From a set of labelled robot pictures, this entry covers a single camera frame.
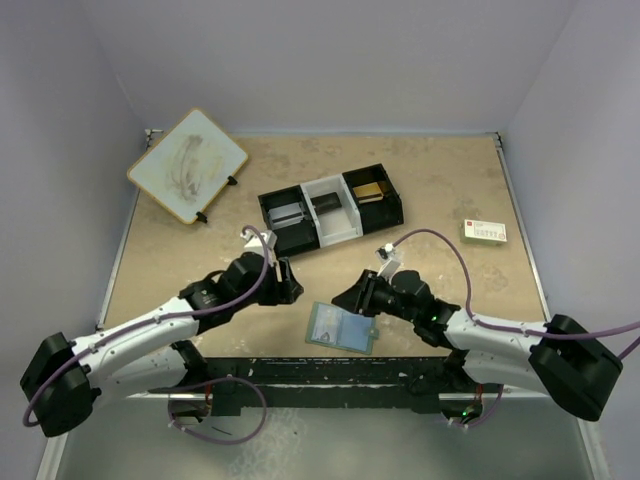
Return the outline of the green leather card holder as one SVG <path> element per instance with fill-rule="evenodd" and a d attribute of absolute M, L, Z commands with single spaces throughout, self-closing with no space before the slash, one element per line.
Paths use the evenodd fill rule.
<path fill-rule="evenodd" d="M 340 333 L 335 345 L 326 345 L 310 340 L 314 314 L 317 306 L 321 304 L 330 305 L 341 313 Z M 379 330 L 376 327 L 375 318 L 352 314 L 331 304 L 320 302 L 315 302 L 313 304 L 305 336 L 306 343 L 341 351 L 371 355 L 374 343 L 378 338 Z"/>

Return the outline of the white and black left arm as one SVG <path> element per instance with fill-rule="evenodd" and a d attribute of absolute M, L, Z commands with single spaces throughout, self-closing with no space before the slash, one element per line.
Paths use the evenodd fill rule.
<path fill-rule="evenodd" d="M 288 259 L 269 262 L 244 253 L 136 319 L 74 340 L 53 334 L 41 342 L 20 380 L 28 400 L 22 422 L 56 437 L 98 407 L 131 394 L 194 392 L 210 373 L 193 337 L 227 324 L 251 305 L 290 305 L 303 291 Z"/>

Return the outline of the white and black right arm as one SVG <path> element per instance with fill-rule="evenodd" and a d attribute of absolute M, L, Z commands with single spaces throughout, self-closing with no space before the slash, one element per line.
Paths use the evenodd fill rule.
<path fill-rule="evenodd" d="M 412 324 L 414 333 L 450 354 L 446 383 L 456 391 L 498 384 L 549 396 L 573 416 L 600 419 L 623 370 L 621 360 L 570 317 L 518 323 L 493 317 L 472 320 L 459 305 L 436 298 L 414 270 L 385 279 L 371 270 L 332 299 L 350 313 L 381 313 Z"/>

